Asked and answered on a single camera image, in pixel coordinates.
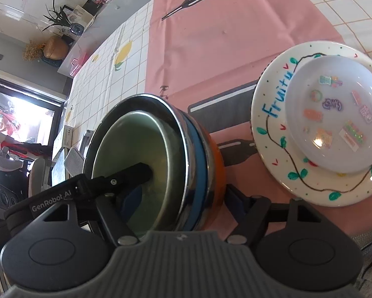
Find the green ceramic bowl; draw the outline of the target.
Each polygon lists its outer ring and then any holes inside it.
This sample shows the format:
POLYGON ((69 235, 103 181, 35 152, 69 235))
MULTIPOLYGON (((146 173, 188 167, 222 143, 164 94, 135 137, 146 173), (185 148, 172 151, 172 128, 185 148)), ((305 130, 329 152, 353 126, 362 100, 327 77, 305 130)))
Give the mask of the green ceramic bowl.
POLYGON ((92 177, 112 179, 120 218, 138 237, 171 224, 172 155, 169 126, 141 110, 120 117, 98 146, 92 177))

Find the orange steel bowl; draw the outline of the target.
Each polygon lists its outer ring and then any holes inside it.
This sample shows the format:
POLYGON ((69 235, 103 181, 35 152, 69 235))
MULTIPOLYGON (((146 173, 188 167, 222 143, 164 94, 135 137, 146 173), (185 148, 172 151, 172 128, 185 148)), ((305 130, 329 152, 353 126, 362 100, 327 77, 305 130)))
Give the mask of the orange steel bowl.
POLYGON ((171 110, 183 137, 189 178, 177 229, 205 229, 213 223, 224 202, 224 161, 217 144, 200 123, 174 106, 171 110))

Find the blue steel bowl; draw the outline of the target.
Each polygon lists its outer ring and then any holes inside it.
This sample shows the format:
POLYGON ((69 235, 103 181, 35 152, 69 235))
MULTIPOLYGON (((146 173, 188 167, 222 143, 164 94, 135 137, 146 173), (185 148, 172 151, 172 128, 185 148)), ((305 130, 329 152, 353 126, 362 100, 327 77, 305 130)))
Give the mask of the blue steel bowl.
POLYGON ((204 151, 190 120, 152 94, 137 94, 112 108, 94 131, 83 172, 108 177, 136 163, 152 170, 124 220, 138 236, 147 231, 190 231, 203 204, 204 151))

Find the white fruity ceramic plate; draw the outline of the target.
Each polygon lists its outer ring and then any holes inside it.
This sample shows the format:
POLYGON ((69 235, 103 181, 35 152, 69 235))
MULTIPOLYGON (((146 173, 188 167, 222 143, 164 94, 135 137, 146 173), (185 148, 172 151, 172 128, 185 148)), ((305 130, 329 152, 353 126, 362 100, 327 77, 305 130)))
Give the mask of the white fruity ceramic plate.
POLYGON ((252 99, 251 124, 261 159, 284 188, 316 205, 344 207, 372 195, 372 165, 349 174, 321 168, 298 149, 285 119, 293 74, 313 59, 333 55, 357 61, 372 73, 372 59, 343 44, 313 41, 291 47, 263 71, 252 99))

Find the small white sticker plate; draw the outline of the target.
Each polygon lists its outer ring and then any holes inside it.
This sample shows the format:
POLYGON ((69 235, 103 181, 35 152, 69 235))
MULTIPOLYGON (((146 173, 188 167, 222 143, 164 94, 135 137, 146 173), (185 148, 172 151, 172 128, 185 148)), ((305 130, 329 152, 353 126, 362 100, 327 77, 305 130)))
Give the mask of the small white sticker plate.
POLYGON ((285 94, 285 119, 298 149, 332 172, 372 165, 372 73, 339 55, 296 70, 285 94))

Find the red tissue box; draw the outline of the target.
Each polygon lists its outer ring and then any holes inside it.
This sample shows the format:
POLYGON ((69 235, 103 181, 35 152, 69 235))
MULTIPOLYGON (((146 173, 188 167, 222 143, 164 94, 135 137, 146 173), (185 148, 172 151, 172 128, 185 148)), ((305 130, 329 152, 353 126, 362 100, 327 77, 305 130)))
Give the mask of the red tissue box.
POLYGON ((86 53, 82 53, 79 57, 74 58, 71 61, 70 76, 75 77, 87 60, 88 55, 86 53))

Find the brown round vase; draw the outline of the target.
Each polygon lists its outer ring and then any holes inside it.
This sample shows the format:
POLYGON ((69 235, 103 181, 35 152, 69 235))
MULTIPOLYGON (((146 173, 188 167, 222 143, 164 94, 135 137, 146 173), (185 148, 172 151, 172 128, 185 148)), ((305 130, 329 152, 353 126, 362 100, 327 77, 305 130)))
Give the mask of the brown round vase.
POLYGON ((47 59, 63 60, 69 52, 69 45, 59 36, 52 36, 43 48, 43 54, 47 59))

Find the checked lemon tablecloth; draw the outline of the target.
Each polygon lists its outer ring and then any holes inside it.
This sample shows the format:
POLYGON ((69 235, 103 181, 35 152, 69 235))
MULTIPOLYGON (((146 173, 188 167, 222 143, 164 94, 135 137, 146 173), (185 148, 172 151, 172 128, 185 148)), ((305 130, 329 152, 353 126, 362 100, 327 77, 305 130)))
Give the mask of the checked lemon tablecloth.
MULTIPOLYGON (((226 182, 285 202, 252 132, 252 99, 267 66, 296 45, 330 41, 372 59, 372 0, 151 0, 84 63, 66 123, 74 145, 129 96, 150 93, 191 115, 217 144, 226 182)), ((372 195, 318 210, 344 232, 372 237, 372 195)))

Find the green potted aloe plant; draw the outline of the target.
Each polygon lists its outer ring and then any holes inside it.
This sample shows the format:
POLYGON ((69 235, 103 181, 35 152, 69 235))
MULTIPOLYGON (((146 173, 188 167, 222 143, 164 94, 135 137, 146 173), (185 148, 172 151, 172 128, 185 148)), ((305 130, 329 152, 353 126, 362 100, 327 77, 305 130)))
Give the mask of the green potted aloe plant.
POLYGON ((81 24, 70 22, 67 14, 63 11, 64 7, 60 7, 59 10, 56 10, 55 0, 53 0, 53 7, 51 9, 46 7, 46 10, 49 15, 44 15, 44 17, 50 22, 50 24, 42 30, 43 32, 51 27, 58 26, 67 28, 76 36, 81 36, 84 33, 84 27, 81 24))

